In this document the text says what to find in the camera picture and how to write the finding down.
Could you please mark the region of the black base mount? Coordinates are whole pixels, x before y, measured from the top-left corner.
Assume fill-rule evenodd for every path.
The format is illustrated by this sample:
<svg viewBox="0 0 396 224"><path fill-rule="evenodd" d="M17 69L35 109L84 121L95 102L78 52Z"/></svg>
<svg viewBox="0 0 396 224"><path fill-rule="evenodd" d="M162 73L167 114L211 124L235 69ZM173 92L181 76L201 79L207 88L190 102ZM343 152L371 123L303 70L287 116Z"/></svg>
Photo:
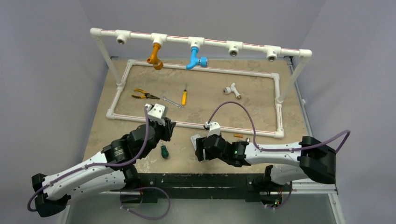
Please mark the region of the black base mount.
<svg viewBox="0 0 396 224"><path fill-rule="evenodd" d="M219 199L277 206L292 183L278 185L264 173L140 174L140 181L119 191L125 204L156 203L159 199Z"/></svg>

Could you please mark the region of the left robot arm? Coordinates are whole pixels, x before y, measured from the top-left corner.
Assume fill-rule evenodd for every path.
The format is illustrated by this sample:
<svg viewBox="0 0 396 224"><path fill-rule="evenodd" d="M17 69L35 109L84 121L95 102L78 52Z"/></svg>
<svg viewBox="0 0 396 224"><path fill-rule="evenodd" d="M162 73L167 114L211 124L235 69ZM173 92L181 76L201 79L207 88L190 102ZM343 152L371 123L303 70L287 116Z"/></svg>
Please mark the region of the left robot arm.
<svg viewBox="0 0 396 224"><path fill-rule="evenodd" d="M31 178L34 194L27 210L40 217L55 215L85 196L123 190L143 192L161 188L141 183L135 163L145 158L160 141L170 141L176 123L169 118L154 121L146 119L138 126L103 147L91 158L54 175L38 173Z"/></svg>

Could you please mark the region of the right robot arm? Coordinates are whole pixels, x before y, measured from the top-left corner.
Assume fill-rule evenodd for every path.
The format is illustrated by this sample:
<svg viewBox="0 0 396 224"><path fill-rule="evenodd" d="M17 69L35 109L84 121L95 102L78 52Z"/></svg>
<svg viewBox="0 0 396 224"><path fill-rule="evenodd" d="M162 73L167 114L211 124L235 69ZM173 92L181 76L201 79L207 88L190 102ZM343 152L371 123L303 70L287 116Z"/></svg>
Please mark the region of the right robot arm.
<svg viewBox="0 0 396 224"><path fill-rule="evenodd" d="M311 136L284 145L230 143L216 134L196 135L191 141L198 161L219 159L234 167L267 164L262 183L269 190L307 178L322 184L336 183L336 150Z"/></svg>

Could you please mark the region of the white PVC pipe frame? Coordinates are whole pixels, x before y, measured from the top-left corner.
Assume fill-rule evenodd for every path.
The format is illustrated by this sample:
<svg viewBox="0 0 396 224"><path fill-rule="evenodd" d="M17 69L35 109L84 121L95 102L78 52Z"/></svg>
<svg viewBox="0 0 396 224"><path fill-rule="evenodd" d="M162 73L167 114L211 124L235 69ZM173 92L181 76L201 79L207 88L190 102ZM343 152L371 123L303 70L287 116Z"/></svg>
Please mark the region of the white PVC pipe frame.
<svg viewBox="0 0 396 224"><path fill-rule="evenodd" d="M291 88L294 86L298 76L300 75L302 69L305 65L310 61L312 57L312 51L308 49L288 49L282 48L280 46L272 46L272 45L256 45L250 43L243 43L238 41L220 41L220 40L211 40L203 37L182 37L182 36L172 36L167 34L160 33L137 33L128 30L105 30L101 28L91 28L90 34L97 43L97 46L110 70L113 74L117 88L113 100L106 112L106 118L108 119L117 119L117 120L125 120L125 121L135 121L135 122L144 122L143 117L131 116L131 115L123 115L117 114L115 112L116 105L120 99L120 96L125 88L127 83L127 78L130 70L133 66L151 66L146 61L137 61L137 60L128 60L126 68L123 74L120 74L116 68L114 63L111 60L111 57L102 41L103 37L114 37L118 44L125 45L130 39L142 39L142 40L150 40L152 45L154 43L159 43L161 47L166 42L174 42L174 43L185 43L192 47L200 47L202 46L213 46L213 47L222 47L228 50L231 56L238 55L240 50L250 50L261 52L266 55L266 59L268 61L274 61L279 56L292 56L300 59L300 63L297 65L296 69L292 72L290 79L288 80L288 85L285 90L281 90L280 87L280 76L277 73L267 73L267 72L253 72L253 71L245 71L245 70L233 70L233 69L222 69L222 68L211 68L206 67L202 68L200 66L196 66L191 69L192 71L202 71L202 72L212 72L226 75L238 75L238 76L251 76L251 77L262 77L262 78L270 78L274 81L275 85L275 112L276 112L276 130L275 131L256 131L256 134L259 136L273 137L275 139L281 139L285 136L284 128L283 128L283 116L282 116L282 106L284 99L289 94ZM177 70L187 70L185 65L181 64L172 64L172 63L163 63L163 68L166 69L177 69Z"/></svg>

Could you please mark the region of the blue plastic faucet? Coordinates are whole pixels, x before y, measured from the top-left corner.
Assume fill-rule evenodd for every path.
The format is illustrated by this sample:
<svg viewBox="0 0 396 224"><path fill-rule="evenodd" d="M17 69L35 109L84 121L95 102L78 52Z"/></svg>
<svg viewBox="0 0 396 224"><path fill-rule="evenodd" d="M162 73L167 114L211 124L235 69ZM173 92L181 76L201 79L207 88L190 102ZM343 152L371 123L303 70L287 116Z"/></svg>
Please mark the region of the blue plastic faucet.
<svg viewBox="0 0 396 224"><path fill-rule="evenodd" d="M185 66L187 70L191 70L191 69L195 68L196 66L200 66L202 68L208 67L209 59L204 56L199 58L197 56L198 53L199 53L198 47L191 48L190 62Z"/></svg>

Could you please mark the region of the orange plastic faucet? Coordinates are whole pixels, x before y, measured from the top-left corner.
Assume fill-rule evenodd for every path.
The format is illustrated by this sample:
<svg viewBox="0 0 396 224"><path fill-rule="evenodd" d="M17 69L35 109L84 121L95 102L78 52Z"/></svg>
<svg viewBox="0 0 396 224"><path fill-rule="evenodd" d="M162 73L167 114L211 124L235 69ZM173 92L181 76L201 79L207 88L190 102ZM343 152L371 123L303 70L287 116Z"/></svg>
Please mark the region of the orange plastic faucet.
<svg viewBox="0 0 396 224"><path fill-rule="evenodd" d="M146 60L146 62L151 64L155 70L161 70L163 68L163 62L158 58L158 51L160 49L161 45L159 43L154 43L151 56Z"/></svg>

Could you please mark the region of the green stubby screwdriver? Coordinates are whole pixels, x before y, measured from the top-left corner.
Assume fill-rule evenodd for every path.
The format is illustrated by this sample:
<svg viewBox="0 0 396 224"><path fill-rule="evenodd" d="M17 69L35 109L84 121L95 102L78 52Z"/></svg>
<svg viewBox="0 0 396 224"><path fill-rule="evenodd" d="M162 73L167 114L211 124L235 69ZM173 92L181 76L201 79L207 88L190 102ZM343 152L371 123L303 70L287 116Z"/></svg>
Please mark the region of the green stubby screwdriver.
<svg viewBox="0 0 396 224"><path fill-rule="evenodd" d="M167 150L167 147L164 145L163 141L161 141L160 149L161 149L161 156L164 159L168 159L169 158L169 152Z"/></svg>

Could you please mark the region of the white remote control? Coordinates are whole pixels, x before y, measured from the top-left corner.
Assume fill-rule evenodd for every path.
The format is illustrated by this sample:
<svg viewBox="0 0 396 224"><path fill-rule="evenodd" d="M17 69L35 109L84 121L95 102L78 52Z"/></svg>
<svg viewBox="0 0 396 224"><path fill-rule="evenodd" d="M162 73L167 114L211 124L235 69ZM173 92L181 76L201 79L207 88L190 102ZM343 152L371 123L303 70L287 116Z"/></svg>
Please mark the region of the white remote control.
<svg viewBox="0 0 396 224"><path fill-rule="evenodd" d="M199 139L199 138L201 138L201 136L199 134L195 134L190 137L191 143L192 143L195 151L197 150L197 139Z"/></svg>

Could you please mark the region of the silver wrench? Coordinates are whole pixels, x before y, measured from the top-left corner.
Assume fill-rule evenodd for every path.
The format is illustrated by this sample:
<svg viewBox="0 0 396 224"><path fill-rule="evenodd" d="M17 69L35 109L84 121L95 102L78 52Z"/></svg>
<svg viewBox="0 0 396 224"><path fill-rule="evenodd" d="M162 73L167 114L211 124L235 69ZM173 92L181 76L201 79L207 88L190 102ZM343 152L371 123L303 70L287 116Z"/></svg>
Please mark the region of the silver wrench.
<svg viewBox="0 0 396 224"><path fill-rule="evenodd" d="M165 96L162 96L162 100L165 100L165 101L167 101L167 102L169 102L169 103L175 105L175 106L178 107L179 109L183 109L183 107L184 107L183 105L178 104L178 103L176 103L176 102L174 102L174 101L172 101L172 100L166 98Z"/></svg>

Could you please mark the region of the white plastic faucet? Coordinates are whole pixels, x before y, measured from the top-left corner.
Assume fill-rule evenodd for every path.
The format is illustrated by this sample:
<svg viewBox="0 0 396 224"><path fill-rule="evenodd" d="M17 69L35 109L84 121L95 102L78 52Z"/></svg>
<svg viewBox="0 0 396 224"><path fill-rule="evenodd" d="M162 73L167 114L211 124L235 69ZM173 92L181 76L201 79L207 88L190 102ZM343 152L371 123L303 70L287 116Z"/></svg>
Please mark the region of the white plastic faucet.
<svg viewBox="0 0 396 224"><path fill-rule="evenodd" d="M238 92L237 88L236 88L236 83L232 83L231 86L229 87L225 87L223 89L223 93L228 95L231 93L235 94L236 99L240 100L241 99L241 94Z"/></svg>

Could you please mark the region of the yellow handled pliers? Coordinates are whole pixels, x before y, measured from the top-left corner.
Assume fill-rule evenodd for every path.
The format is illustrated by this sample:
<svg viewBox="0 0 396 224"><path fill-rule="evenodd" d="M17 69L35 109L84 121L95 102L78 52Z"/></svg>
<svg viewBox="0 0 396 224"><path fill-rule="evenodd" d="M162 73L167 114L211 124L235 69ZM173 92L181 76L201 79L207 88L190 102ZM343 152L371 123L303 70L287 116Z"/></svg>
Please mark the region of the yellow handled pliers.
<svg viewBox="0 0 396 224"><path fill-rule="evenodd" d="M134 92L139 92L139 93L141 93L141 95L134 95L134 94L132 94L131 97L133 97L133 98L137 98L137 99L143 99L143 98L147 98L147 99L160 99L159 97L154 96L154 95L152 95L152 94L150 94L150 93L147 93L146 91L144 91L144 90L142 90L142 89L136 88L136 89L134 89Z"/></svg>

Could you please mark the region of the yellow screwdriver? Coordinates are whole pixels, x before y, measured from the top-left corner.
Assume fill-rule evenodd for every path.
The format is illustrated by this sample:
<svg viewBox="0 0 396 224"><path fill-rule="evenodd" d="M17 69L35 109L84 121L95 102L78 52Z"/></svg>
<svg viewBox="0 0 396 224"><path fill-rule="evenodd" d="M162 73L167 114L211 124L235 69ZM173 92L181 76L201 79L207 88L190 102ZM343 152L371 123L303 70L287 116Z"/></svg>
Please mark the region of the yellow screwdriver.
<svg viewBox="0 0 396 224"><path fill-rule="evenodd" d="M187 99L187 85L188 85L188 84L185 84L184 91L183 91L182 102L181 102L182 106L185 106L185 105L186 105L186 99Z"/></svg>

